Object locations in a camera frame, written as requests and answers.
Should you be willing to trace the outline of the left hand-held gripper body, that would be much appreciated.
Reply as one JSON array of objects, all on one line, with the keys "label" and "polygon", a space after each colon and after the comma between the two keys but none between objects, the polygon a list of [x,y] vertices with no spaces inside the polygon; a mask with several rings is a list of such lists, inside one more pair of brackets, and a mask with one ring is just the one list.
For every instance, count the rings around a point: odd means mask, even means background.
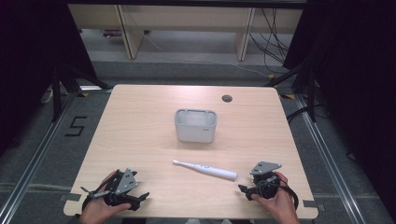
[{"label": "left hand-held gripper body", "polygon": [[106,182],[106,190],[109,193],[104,197],[107,205],[116,206],[122,203],[141,203],[135,196],[129,195],[132,189],[137,187],[134,179],[136,172],[126,169],[124,172],[118,170]]}]

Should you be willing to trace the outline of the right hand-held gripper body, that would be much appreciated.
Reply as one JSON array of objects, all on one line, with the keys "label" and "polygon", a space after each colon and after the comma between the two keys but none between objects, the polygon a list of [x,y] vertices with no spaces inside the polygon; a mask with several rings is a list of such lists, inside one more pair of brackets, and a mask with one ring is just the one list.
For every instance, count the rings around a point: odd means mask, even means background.
[{"label": "right hand-held gripper body", "polygon": [[279,163],[259,161],[250,171],[255,184],[253,192],[265,199],[274,198],[277,188],[280,186],[280,178],[275,170],[281,167],[282,165]]}]

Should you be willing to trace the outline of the person's right hand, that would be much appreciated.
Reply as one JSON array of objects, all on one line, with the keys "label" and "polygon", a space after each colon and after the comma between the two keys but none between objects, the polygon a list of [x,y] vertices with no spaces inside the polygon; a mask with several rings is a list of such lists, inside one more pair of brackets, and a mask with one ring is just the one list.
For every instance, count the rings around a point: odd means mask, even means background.
[{"label": "person's right hand", "polygon": [[288,185],[288,179],[280,172],[276,172],[276,175],[281,181],[280,188],[277,189],[274,198],[265,199],[257,194],[252,194],[251,198],[259,203],[263,211],[270,214],[278,224],[300,224],[293,197],[285,190]]}]

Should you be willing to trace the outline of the person's left hand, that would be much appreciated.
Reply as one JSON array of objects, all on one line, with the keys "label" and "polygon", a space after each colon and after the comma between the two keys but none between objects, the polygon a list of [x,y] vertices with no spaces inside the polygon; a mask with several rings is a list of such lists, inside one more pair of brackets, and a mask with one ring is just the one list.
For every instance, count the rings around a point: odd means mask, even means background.
[{"label": "person's left hand", "polygon": [[116,214],[126,211],[131,207],[129,203],[116,206],[107,205],[103,198],[93,199],[86,205],[78,218],[80,224],[106,224]]}]

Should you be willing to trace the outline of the white electric toothbrush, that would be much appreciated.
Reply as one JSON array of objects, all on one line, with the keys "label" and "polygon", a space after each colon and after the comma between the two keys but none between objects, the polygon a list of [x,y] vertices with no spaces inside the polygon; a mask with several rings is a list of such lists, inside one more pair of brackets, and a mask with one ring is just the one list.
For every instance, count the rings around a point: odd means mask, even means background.
[{"label": "white electric toothbrush", "polygon": [[211,176],[215,176],[215,177],[223,178],[223,179],[227,179],[227,180],[235,181],[235,179],[237,178],[236,172],[229,171],[226,169],[221,169],[218,167],[208,166],[208,165],[204,165],[204,164],[184,162],[184,161],[178,161],[178,160],[173,160],[173,164],[192,169],[192,170],[194,170],[198,173],[201,173],[201,174],[211,175]]}]

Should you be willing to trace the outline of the white plastic holder box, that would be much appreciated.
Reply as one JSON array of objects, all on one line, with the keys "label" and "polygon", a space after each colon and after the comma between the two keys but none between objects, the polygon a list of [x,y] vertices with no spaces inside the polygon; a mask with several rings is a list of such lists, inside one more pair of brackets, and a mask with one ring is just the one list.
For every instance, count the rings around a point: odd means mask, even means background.
[{"label": "white plastic holder box", "polygon": [[211,143],[215,138],[217,113],[211,110],[179,109],[174,117],[177,139],[182,142]]}]

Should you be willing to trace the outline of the black metal stand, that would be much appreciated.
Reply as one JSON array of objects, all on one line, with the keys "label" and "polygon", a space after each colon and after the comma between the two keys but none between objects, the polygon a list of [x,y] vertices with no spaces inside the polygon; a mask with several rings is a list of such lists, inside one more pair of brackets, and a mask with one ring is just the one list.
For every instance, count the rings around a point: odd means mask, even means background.
[{"label": "black metal stand", "polygon": [[295,76],[295,79],[291,87],[292,91],[294,93],[301,93],[303,90],[307,90],[308,103],[301,111],[307,112],[309,118],[315,122],[315,73],[312,63],[302,62],[286,74],[272,79],[269,83],[265,84],[265,87],[274,87],[293,76]]},{"label": "black metal stand", "polygon": [[57,63],[51,72],[51,87],[52,87],[52,98],[53,98],[53,118],[52,121],[56,121],[63,112],[62,100],[61,100],[61,85],[64,85],[66,90],[71,93],[78,93],[81,91],[81,87],[77,83],[78,78],[85,79],[92,84],[100,87],[103,90],[111,90],[112,86],[101,81],[95,74],[94,71],[90,73],[84,72],[75,66],[67,63]]}]

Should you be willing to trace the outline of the black curtain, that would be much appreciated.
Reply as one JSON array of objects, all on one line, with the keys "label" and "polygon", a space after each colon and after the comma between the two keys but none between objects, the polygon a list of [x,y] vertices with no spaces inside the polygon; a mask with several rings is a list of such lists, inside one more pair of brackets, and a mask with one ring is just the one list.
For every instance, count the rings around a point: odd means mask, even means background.
[{"label": "black curtain", "polygon": [[326,20],[316,80],[351,152],[396,221],[396,0],[307,0],[284,66],[301,63]]},{"label": "black curtain", "polygon": [[57,76],[68,91],[97,80],[63,0],[0,0],[0,156]]}]

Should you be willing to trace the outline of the light wooden bench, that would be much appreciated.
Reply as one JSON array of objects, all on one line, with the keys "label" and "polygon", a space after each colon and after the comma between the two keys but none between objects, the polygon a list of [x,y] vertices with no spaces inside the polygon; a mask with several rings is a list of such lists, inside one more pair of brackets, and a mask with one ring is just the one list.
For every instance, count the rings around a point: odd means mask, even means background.
[{"label": "light wooden bench", "polygon": [[244,61],[251,33],[295,33],[300,9],[258,7],[161,7],[70,4],[79,29],[119,30],[126,54],[136,57],[145,31],[232,33],[236,57]]}]

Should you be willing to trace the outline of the aluminium floor rail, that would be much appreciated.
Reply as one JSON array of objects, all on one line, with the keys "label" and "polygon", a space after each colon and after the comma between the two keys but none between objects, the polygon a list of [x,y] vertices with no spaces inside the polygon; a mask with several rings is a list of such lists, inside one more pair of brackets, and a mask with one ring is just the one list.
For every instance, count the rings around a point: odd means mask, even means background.
[{"label": "aluminium floor rail", "polygon": [[352,224],[367,224],[364,215],[361,212],[358,202],[352,195],[347,183],[340,172],[338,166],[335,163],[334,158],[318,128],[318,125],[311,119],[311,116],[307,113],[303,113],[305,125],[310,132],[315,145],[318,149],[320,157],[322,158],[325,167],[330,175],[330,178],[334,184],[334,187],[340,197],[343,206],[351,220]]},{"label": "aluminium floor rail", "polygon": [[18,179],[15,182],[0,182],[0,193],[8,193],[8,196],[0,205],[0,224],[8,224],[13,218],[41,163],[50,150],[50,145],[63,124],[64,116],[76,97],[75,93],[68,93],[65,96],[64,101],[61,102],[61,111],[59,114],[54,113],[53,117],[50,118],[50,124],[40,138],[39,144],[30,154],[27,162],[22,166]]}]

